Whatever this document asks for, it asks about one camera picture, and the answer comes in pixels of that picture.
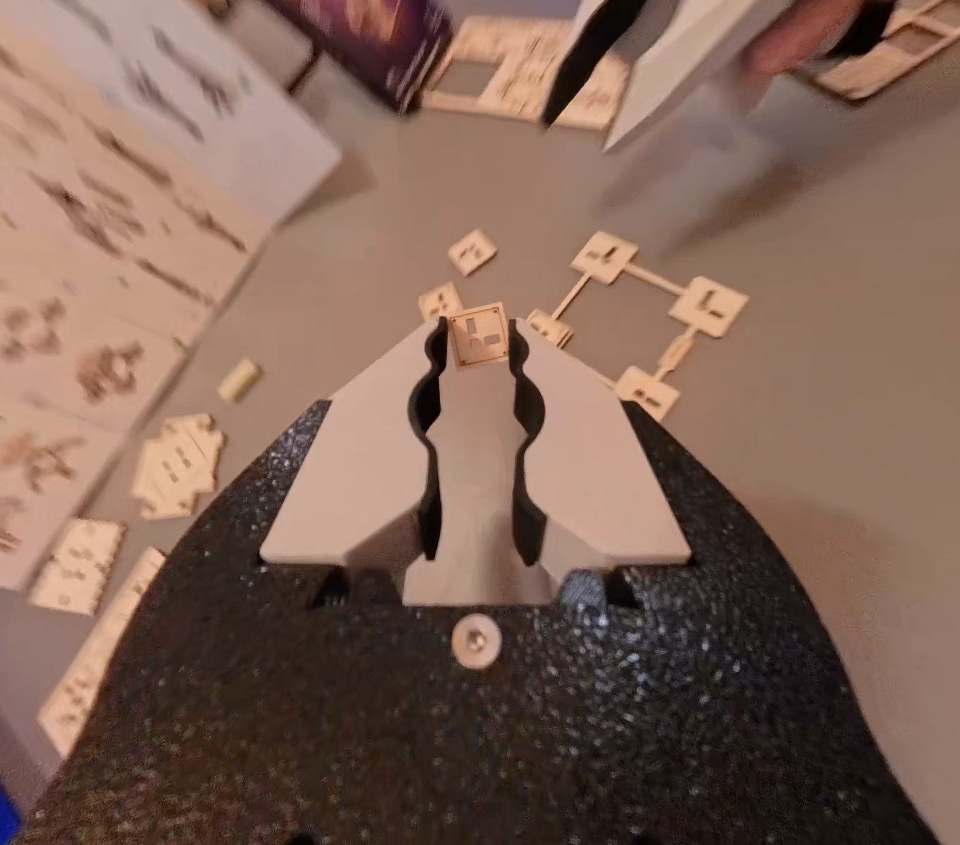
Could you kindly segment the paper instruction sheet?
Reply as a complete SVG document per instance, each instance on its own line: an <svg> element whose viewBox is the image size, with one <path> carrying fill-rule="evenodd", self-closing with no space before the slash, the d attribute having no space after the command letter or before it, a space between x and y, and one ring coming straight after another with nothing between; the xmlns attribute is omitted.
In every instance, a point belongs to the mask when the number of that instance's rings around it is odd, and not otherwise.
<svg viewBox="0 0 960 845"><path fill-rule="evenodd" d="M341 153L190 0L2 0L3 590Z"/></svg>

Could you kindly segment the small wooden square tile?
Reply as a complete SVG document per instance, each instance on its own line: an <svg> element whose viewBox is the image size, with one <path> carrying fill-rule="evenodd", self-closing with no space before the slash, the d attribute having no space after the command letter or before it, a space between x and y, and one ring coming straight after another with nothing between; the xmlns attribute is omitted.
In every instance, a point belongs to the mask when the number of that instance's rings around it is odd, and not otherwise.
<svg viewBox="0 0 960 845"><path fill-rule="evenodd" d="M573 336L573 328L569 324L542 309L534 309L527 316L526 323L543 340L561 350Z"/></svg>
<svg viewBox="0 0 960 845"><path fill-rule="evenodd" d="M420 295L416 303L424 322L451 318L465 310L460 293L453 281L447 281Z"/></svg>
<svg viewBox="0 0 960 845"><path fill-rule="evenodd" d="M497 245L480 228L468 233L448 251L450 262L464 278L474 275L497 254Z"/></svg>
<svg viewBox="0 0 960 845"><path fill-rule="evenodd" d="M449 323L459 368L509 360L509 319L502 302L466 309Z"/></svg>

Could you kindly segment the wooden sheet with small windows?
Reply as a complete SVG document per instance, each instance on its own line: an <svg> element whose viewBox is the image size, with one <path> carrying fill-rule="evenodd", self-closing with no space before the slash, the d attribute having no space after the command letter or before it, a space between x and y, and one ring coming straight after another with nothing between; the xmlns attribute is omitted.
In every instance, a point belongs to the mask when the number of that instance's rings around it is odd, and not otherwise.
<svg viewBox="0 0 960 845"><path fill-rule="evenodd" d="M857 105L958 47L958 42L959 0L897 0L878 42L864 55L817 59L792 74L826 95Z"/></svg>

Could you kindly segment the stepped wooden cross plate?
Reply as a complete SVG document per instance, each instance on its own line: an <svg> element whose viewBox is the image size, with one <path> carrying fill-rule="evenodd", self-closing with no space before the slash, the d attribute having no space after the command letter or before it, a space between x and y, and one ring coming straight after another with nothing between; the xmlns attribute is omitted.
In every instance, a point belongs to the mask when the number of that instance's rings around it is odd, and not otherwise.
<svg viewBox="0 0 960 845"><path fill-rule="evenodd" d="M139 453L130 488L139 516L161 522L194 515L218 487L225 433L210 414L168 418Z"/></svg>

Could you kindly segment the toothed wooden square plate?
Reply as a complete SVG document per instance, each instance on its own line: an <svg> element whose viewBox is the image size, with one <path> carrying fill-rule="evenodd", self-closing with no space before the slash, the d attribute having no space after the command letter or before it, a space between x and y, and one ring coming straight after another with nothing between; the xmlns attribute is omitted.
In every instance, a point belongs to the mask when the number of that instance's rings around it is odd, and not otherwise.
<svg viewBox="0 0 960 845"><path fill-rule="evenodd" d="M125 523L73 518L36 576L28 604L93 617L110 583L127 532Z"/></svg>

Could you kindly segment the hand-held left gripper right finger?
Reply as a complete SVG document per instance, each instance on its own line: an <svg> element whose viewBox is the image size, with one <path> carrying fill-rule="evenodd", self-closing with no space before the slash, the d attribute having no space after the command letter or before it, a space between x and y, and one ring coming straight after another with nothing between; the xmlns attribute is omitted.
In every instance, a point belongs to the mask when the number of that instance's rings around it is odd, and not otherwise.
<svg viewBox="0 0 960 845"><path fill-rule="evenodd" d="M641 407L510 321L514 546L541 568L684 566L691 548L642 444Z"/></svg>

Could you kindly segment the wooden four-square frame piece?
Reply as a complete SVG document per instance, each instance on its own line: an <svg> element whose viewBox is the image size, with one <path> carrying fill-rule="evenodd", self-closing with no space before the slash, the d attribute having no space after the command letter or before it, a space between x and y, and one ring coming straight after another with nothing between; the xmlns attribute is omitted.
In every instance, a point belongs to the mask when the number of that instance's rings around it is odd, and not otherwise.
<svg viewBox="0 0 960 845"><path fill-rule="evenodd" d="M630 366L613 380L593 368L587 369L621 402L636 404L662 422L681 398L681 392L671 385L671 378L699 339L726 337L750 299L707 276L695 276L689 283L679 284L643 268L639 255L640 247L636 243L603 230L596 231L571 263L578 280L558 307L546 312L565 322L565 313L590 283L612 287L625 276L671 296L673 303L668 316L682 326L682 331L659 356L654 371Z"/></svg>

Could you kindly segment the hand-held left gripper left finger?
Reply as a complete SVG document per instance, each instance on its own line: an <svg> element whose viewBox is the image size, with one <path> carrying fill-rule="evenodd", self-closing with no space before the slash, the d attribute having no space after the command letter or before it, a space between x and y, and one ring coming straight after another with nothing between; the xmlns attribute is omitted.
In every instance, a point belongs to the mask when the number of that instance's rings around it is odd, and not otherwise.
<svg viewBox="0 0 960 845"><path fill-rule="evenodd" d="M432 319L337 391L260 549L280 566L409 567L435 559L450 320Z"/></svg>

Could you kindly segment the wooden sheet with square hole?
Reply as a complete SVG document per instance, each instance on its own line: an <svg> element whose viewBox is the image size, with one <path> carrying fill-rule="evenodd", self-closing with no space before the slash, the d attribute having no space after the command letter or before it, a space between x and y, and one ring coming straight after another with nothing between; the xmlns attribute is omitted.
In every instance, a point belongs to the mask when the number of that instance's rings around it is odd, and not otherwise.
<svg viewBox="0 0 960 845"><path fill-rule="evenodd" d="M423 108L463 115L540 123L561 62L571 21L473 15L466 18L420 96ZM476 96L443 91L452 66L489 66L493 74ZM607 54L556 124L605 132L614 122L630 70Z"/></svg>

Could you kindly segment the pale wax piece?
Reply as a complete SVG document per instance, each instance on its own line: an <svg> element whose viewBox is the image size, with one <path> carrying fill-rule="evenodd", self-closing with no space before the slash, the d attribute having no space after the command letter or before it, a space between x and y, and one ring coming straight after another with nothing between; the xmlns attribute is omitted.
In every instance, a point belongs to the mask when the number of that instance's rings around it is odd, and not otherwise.
<svg viewBox="0 0 960 845"><path fill-rule="evenodd" d="M242 359L219 383L219 400L230 405L239 404L257 385L262 375L263 370L257 362L249 358Z"/></svg>

